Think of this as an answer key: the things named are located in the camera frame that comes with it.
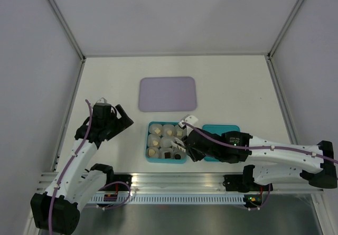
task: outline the wire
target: wire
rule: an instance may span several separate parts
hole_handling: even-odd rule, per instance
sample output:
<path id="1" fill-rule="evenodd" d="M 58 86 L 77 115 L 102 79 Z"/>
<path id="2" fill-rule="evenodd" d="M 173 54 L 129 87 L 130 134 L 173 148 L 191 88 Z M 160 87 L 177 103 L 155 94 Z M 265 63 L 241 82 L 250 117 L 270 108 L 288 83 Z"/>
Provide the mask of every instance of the wire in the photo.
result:
<path id="1" fill-rule="evenodd" d="M 263 187 L 261 186 L 259 196 L 262 196 L 262 194 L 263 194 Z"/>
<path id="2" fill-rule="evenodd" d="M 130 188 L 130 186 L 127 183 L 123 182 L 123 181 L 114 181 L 114 182 L 108 183 L 107 185 L 105 185 L 104 187 L 100 188 L 99 190 L 105 189 L 106 187 L 114 185 L 114 184 L 122 184 L 122 185 L 126 186 L 128 188 L 128 191 L 129 191 L 128 196 L 125 198 L 125 200 L 122 203 L 120 203 L 118 205 L 114 205 L 114 206 L 112 204 L 108 205 L 107 207 L 101 208 L 103 210 L 112 210 L 112 209 L 116 209 L 116 208 L 124 205 L 129 200 L 130 195 L 132 194 L 132 189 Z M 97 206 L 96 205 L 95 206 L 86 206 L 85 208 L 97 208 Z"/>
<path id="3" fill-rule="evenodd" d="M 114 110 L 114 114 L 117 116 L 117 110 L 116 110 L 116 108 L 113 107 L 113 106 L 111 106 L 111 107 L 112 107 L 112 109 Z"/>
<path id="4" fill-rule="evenodd" d="M 212 137 L 208 136 L 207 134 L 203 133 L 202 131 L 200 131 L 198 128 L 192 126 L 191 124 L 189 123 L 186 123 L 186 122 L 183 122 L 183 124 L 187 125 L 188 127 L 192 128 L 194 131 L 196 131 L 198 134 L 200 134 L 201 136 L 203 136 L 204 138 L 216 143 L 216 144 L 219 144 L 219 145 L 222 145 L 222 146 L 225 146 L 225 147 L 230 147 L 230 148 L 234 148 L 234 149 L 271 149 L 270 146 L 235 146 L 235 145 L 232 145 L 232 144 L 226 144 L 224 142 L 221 142 L 221 141 L 218 141 L 216 139 L 213 139 Z M 312 152 L 308 152 L 308 151 L 305 151 L 303 149 L 296 149 L 296 148 L 292 148 L 292 147 L 284 147 L 284 146 L 275 146 L 275 149 L 282 149 L 282 150 L 285 150 L 285 151 L 292 151 L 292 152 L 298 152 L 298 153 L 302 153 L 302 154 L 305 154 L 305 155 L 310 155 L 312 156 Z M 322 158 L 322 159 L 325 159 L 325 160 L 328 160 L 328 161 L 331 161 L 335 164 L 338 164 L 338 161 L 333 159 L 333 158 L 330 158 L 330 157 L 326 157 L 326 156 L 323 156 L 321 154 L 316 154 L 315 157 L 319 157 L 319 158 Z"/>
<path id="5" fill-rule="evenodd" d="M 268 190 L 268 193 L 267 193 L 267 195 L 266 195 L 266 198 L 265 198 L 265 200 L 264 200 L 264 202 L 260 205 L 260 206 L 257 206 L 257 207 L 254 207 L 254 208 L 246 208 L 246 207 L 244 207 L 244 206 L 237 206 L 237 207 L 239 207 L 239 208 L 241 208 L 241 209 L 244 209 L 244 210 L 260 210 L 261 208 L 263 208 L 265 205 L 266 205 L 266 203 L 268 202 L 268 200 L 269 200 L 269 197 L 270 197 L 270 192 L 271 192 L 271 184 L 269 184 L 269 190 Z"/>
<path id="6" fill-rule="evenodd" d="M 90 127 L 91 127 L 91 121 L 92 121 L 93 114 L 92 114 L 92 110 L 91 110 L 91 107 L 90 107 L 90 102 L 88 100 L 86 100 L 86 103 L 87 103 L 88 108 L 89 108 L 89 124 L 88 124 L 88 128 L 87 128 L 86 134 L 84 135 L 84 138 L 83 138 L 81 144 L 76 149 L 75 154 L 78 154 L 80 152 L 81 148 L 83 147 L 83 145 L 85 144 L 85 141 L 86 141 L 86 139 L 87 139 L 87 137 L 89 135 L 89 130 L 90 130 Z M 64 177 L 64 174 L 66 173 L 68 167 L 70 166 L 70 164 L 72 163 L 72 161 L 73 161 L 74 158 L 75 158 L 75 156 L 71 156 L 71 158 L 68 160 L 68 162 L 65 165 L 64 169 L 60 173 L 59 179 L 57 181 L 57 185 L 60 185 L 61 180 Z M 52 199 L 51 199 L 51 204 L 49 206 L 49 211 L 48 211 L 48 230 L 49 230 L 49 235 L 53 235 L 52 214 L 53 214 L 53 206 L 54 206 L 55 197 L 57 195 L 57 191 L 58 191 L 58 188 L 55 187 L 53 195 L 52 195 Z"/>
<path id="7" fill-rule="evenodd" d="M 257 205 L 257 204 L 255 204 L 255 203 L 253 203 L 253 202 L 250 202 L 252 205 L 254 205 L 254 206 L 256 206 L 256 207 L 260 207 L 260 205 Z"/>

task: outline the metal bar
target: metal bar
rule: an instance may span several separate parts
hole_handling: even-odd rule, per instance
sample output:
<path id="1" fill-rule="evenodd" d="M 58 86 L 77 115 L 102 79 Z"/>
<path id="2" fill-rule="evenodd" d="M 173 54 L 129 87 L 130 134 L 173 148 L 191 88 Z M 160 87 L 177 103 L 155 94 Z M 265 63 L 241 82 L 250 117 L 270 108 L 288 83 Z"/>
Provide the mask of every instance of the metal bar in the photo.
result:
<path id="1" fill-rule="evenodd" d="M 281 28 L 272 48 L 270 49 L 270 52 L 268 53 L 269 56 L 273 56 L 280 44 L 280 42 L 282 41 L 285 33 L 287 32 L 287 30 L 289 29 L 291 23 L 293 22 L 293 20 L 295 19 L 299 9 L 301 8 L 301 6 L 303 5 L 303 3 L 305 2 L 305 0 L 297 0 L 297 2 L 295 3 L 294 7 L 292 8 L 290 14 L 288 15 L 283 27 Z"/>
<path id="2" fill-rule="evenodd" d="M 35 226 L 32 210 L 29 212 L 27 217 L 26 226 L 23 235 L 37 235 L 39 229 Z"/>
<path id="3" fill-rule="evenodd" d="M 43 173 L 37 191 L 53 181 L 56 172 Z M 226 173 L 132 173 L 132 192 L 138 194 L 233 194 L 223 186 Z M 299 181 L 274 183 L 272 194 L 322 194 L 323 190 Z"/>
<path id="4" fill-rule="evenodd" d="M 281 87 L 281 84 L 280 84 L 280 81 L 279 81 L 279 78 L 278 78 L 277 70 L 276 70 L 275 66 L 273 65 L 269 56 L 266 55 L 265 60 L 268 64 L 268 69 L 269 69 L 269 72 L 270 72 L 270 75 L 271 75 L 271 80 L 272 80 L 274 88 L 275 88 L 277 100 L 278 100 L 278 103 L 279 103 L 281 114 L 282 114 L 283 119 L 284 119 L 284 123 L 285 123 L 285 126 L 286 126 L 286 130 L 287 130 L 290 142 L 292 144 L 298 144 L 295 126 L 294 126 L 290 111 L 288 109 L 288 105 L 287 105 L 287 102 L 286 102 L 286 99 L 285 99 L 285 95 L 283 93 L 283 89 Z"/>
<path id="5" fill-rule="evenodd" d="M 116 53 L 116 54 L 88 54 L 88 58 L 110 57 L 195 57 L 200 55 L 266 55 L 265 52 L 168 52 L 168 53 Z"/>
<path id="6" fill-rule="evenodd" d="M 65 137 L 65 134 L 67 132 L 67 126 L 68 126 L 68 123 L 69 123 L 69 120 L 70 120 L 71 111 L 72 111 L 73 106 L 74 106 L 76 94 L 77 94 L 78 89 L 79 89 L 80 80 L 81 80 L 83 69 L 85 67 L 85 63 L 86 63 L 86 59 L 82 60 L 81 66 L 79 67 L 79 73 L 78 73 L 76 82 L 74 83 L 74 87 L 72 88 L 73 94 L 72 94 L 72 96 L 69 100 L 69 103 L 67 105 L 67 110 L 66 110 L 64 119 L 62 121 L 62 128 L 61 128 L 61 131 L 59 133 L 57 146 L 54 150 L 54 159 L 53 159 L 53 162 L 52 162 L 52 165 L 51 165 L 51 171 L 55 171 L 55 169 L 57 167 L 57 161 L 58 161 L 59 155 L 61 153 L 64 137 Z"/>
<path id="7" fill-rule="evenodd" d="M 323 195 L 318 194 L 312 194 L 312 201 L 315 208 L 315 211 L 317 213 L 318 221 L 321 225 L 323 235 L 332 235 L 332 234 L 338 234 L 338 232 L 333 227 L 332 223 L 335 222 L 335 220 L 332 220 L 330 218 L 330 215 L 327 212 L 327 207 L 325 206 Z"/>
<path id="8" fill-rule="evenodd" d="M 59 23 L 61 24 L 69 42 L 72 44 L 72 46 L 74 47 L 76 53 L 78 54 L 78 56 L 80 57 L 81 60 L 85 59 L 85 56 L 83 55 L 78 42 L 76 41 L 72 31 L 69 28 L 68 23 L 66 22 L 65 18 L 63 17 L 57 3 L 55 0 L 47 0 L 49 3 L 49 6 L 52 8 L 55 16 L 57 17 Z"/>
<path id="9" fill-rule="evenodd" d="M 116 199 L 106 200 L 105 193 L 97 193 L 93 195 L 88 204 L 118 204 L 122 203 L 128 192 L 119 192 Z M 244 194 L 133 194 L 130 196 L 126 204 L 166 204 L 166 205 L 243 205 Z"/>

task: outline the cable clip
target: cable clip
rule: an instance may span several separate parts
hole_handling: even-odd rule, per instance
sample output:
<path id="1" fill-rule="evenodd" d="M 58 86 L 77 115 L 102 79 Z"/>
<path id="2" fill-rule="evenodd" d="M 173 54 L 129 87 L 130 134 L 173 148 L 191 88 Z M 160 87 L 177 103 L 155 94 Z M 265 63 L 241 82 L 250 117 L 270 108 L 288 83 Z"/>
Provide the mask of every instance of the cable clip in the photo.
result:
<path id="1" fill-rule="evenodd" d="M 70 155 L 74 156 L 74 157 L 78 157 L 78 154 L 75 154 L 75 151 L 72 149 L 72 151 L 70 152 Z"/>

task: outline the purple mat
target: purple mat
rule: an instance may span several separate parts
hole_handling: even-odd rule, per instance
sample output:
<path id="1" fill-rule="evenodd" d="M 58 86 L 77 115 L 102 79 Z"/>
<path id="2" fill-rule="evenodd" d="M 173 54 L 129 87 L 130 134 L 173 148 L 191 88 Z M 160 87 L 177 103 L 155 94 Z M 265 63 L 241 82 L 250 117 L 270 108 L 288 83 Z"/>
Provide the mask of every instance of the purple mat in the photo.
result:
<path id="1" fill-rule="evenodd" d="M 140 82 L 138 109 L 142 112 L 192 111 L 196 107 L 191 77 L 144 78 Z"/>

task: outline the teal container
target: teal container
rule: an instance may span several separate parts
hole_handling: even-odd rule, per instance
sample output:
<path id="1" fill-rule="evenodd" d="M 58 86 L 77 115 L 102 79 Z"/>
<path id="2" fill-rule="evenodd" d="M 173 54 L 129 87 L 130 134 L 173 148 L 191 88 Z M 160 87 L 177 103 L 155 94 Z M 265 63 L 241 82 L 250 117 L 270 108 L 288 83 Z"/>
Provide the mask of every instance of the teal container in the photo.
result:
<path id="1" fill-rule="evenodd" d="M 171 124 L 173 126 L 176 126 L 179 123 L 173 123 L 173 122 L 165 122 L 165 121 L 152 121 L 151 123 L 149 123 L 148 125 L 148 129 L 147 129 L 147 136 L 146 136 L 146 148 L 144 151 L 144 155 L 147 159 L 148 162 L 151 163 L 162 163 L 162 164 L 184 164 L 186 162 L 187 156 L 185 156 L 185 158 L 183 159 L 168 159 L 168 158 L 151 158 L 151 157 L 147 157 L 147 142 L 148 142 L 148 136 L 150 135 L 149 133 L 149 127 L 152 124 L 160 124 L 160 125 L 166 125 L 166 124 Z"/>
<path id="2" fill-rule="evenodd" d="M 213 124 L 207 124 L 202 127 L 203 130 L 208 131 L 212 134 L 222 135 L 223 133 L 229 132 L 229 131 L 238 131 L 240 132 L 240 129 L 237 125 L 213 125 Z M 219 162 L 216 158 L 213 157 L 205 157 L 205 161 L 207 162 Z"/>

